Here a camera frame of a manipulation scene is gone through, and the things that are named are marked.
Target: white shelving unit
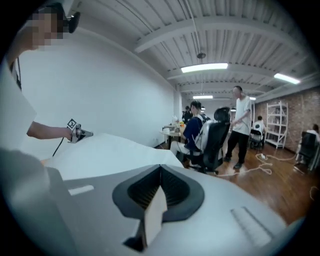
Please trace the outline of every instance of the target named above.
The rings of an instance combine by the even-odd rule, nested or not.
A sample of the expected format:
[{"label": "white shelving unit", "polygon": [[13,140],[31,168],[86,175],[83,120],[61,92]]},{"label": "white shelving unit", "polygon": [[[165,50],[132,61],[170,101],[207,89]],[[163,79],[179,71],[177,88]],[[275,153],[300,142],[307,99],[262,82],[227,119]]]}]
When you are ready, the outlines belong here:
[{"label": "white shelving unit", "polygon": [[284,148],[288,133],[288,103],[266,104],[266,134],[265,142]]}]

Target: white sheet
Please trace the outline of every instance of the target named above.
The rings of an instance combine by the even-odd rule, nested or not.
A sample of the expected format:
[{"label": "white sheet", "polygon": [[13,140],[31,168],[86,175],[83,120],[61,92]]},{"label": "white sheet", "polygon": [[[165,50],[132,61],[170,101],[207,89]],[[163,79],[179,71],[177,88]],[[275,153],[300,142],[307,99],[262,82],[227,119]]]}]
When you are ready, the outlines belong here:
[{"label": "white sheet", "polygon": [[147,165],[183,167],[170,150],[155,149],[132,140],[102,133],[85,138],[45,162],[60,171],[64,180],[125,172]]}]

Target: office chair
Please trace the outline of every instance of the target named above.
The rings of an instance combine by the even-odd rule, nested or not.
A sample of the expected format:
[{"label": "office chair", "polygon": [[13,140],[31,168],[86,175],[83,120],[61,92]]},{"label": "office chair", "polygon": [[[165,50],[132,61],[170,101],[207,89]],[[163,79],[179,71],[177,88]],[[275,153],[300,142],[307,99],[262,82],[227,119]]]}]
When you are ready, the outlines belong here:
[{"label": "office chair", "polygon": [[214,119],[207,121],[207,130],[203,135],[204,150],[191,151],[190,155],[186,155],[193,164],[198,164],[200,167],[192,167],[198,172],[206,174],[207,172],[214,172],[218,174],[217,167],[223,163],[222,147],[228,135],[230,127],[230,109],[222,107],[215,111]]},{"label": "office chair", "polygon": [[250,131],[250,149],[262,148],[263,136],[259,130],[251,129]]},{"label": "office chair", "polygon": [[316,135],[306,132],[301,141],[299,155],[306,160],[311,160],[315,155]]}]

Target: white ceiling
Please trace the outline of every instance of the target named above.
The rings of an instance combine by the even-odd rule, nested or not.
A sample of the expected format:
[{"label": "white ceiling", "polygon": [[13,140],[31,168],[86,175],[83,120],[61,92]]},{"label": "white ceiling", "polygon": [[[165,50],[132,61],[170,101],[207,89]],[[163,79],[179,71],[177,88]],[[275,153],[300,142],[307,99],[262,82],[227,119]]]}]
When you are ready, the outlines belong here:
[{"label": "white ceiling", "polygon": [[[302,81],[318,78],[304,37],[269,0],[74,2],[72,9],[82,15],[80,27],[135,53],[172,86],[180,87],[186,99],[201,93],[231,98],[236,85],[262,99],[288,88],[288,83],[273,77],[276,73]],[[199,52],[206,57],[198,59]],[[180,70],[221,62],[229,64],[226,70]]]}]

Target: black pants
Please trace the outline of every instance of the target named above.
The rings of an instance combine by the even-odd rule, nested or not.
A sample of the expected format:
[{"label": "black pants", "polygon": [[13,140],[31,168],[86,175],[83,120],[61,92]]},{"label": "black pants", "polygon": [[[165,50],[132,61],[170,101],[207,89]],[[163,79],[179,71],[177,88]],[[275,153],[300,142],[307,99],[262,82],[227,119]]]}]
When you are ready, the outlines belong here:
[{"label": "black pants", "polygon": [[232,150],[234,150],[237,143],[239,144],[239,163],[243,164],[245,162],[245,156],[247,153],[247,145],[248,145],[249,135],[242,134],[237,131],[232,131],[230,138],[228,140],[228,150],[226,153],[227,158],[232,157]]}]

